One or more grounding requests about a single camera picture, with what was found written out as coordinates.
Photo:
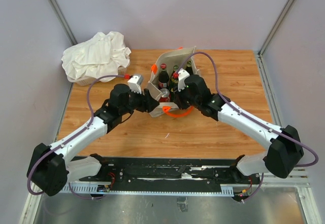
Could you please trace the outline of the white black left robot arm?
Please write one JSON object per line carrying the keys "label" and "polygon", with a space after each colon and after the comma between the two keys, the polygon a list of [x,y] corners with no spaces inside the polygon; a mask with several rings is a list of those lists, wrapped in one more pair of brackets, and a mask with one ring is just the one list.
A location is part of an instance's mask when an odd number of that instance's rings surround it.
{"label": "white black left robot arm", "polygon": [[128,85],[117,84],[102,106],[91,112],[90,119],[65,138],[50,145],[40,143],[35,147],[28,171],[27,189],[32,195],[53,196],[75,180],[92,176],[97,181],[109,175],[108,167],[94,156],[73,161],[73,158],[94,140],[108,134],[122,124],[123,116],[134,111],[152,112],[159,102],[148,89],[132,91]]}

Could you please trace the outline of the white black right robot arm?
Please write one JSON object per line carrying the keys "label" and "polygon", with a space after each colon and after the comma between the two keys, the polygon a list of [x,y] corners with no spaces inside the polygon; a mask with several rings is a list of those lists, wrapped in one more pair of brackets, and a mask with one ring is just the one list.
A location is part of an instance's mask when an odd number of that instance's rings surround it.
{"label": "white black right robot arm", "polygon": [[286,178],[304,155],[298,131],[268,123],[240,108],[229,98],[211,93],[204,79],[185,70],[174,74],[178,79],[174,101],[180,109],[192,106],[204,116],[226,123],[258,142],[265,151],[241,155],[230,166],[230,177],[242,183],[256,173],[272,173]]}

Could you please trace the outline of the white canvas tote bag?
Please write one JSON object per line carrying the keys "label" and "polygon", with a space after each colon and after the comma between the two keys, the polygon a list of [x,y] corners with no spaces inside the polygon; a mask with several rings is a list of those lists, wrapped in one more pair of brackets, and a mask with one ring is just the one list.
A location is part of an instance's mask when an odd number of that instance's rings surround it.
{"label": "white canvas tote bag", "polygon": [[[169,74],[169,77],[171,77],[172,75],[174,65],[177,65],[179,67],[177,70],[178,73],[180,69],[185,70],[186,63],[188,60],[191,60],[192,62],[192,68],[194,74],[195,75],[201,74],[200,69],[197,68],[197,65],[194,62],[194,58],[191,57],[191,55],[195,52],[196,52],[196,47],[184,48],[184,49],[178,49],[178,50],[166,52],[158,58],[156,63],[151,67],[151,76],[146,87],[154,99],[159,101],[159,98],[161,96],[160,89],[158,88],[158,75],[160,72],[160,65],[162,63],[165,63],[167,65],[167,72]],[[179,109],[178,106],[174,103],[175,92],[170,92],[170,97],[171,97],[170,102],[167,103],[159,102],[159,106],[149,113],[150,116],[156,118],[163,115],[164,114],[162,110],[163,106],[170,106],[172,107],[172,110],[178,110]]]}

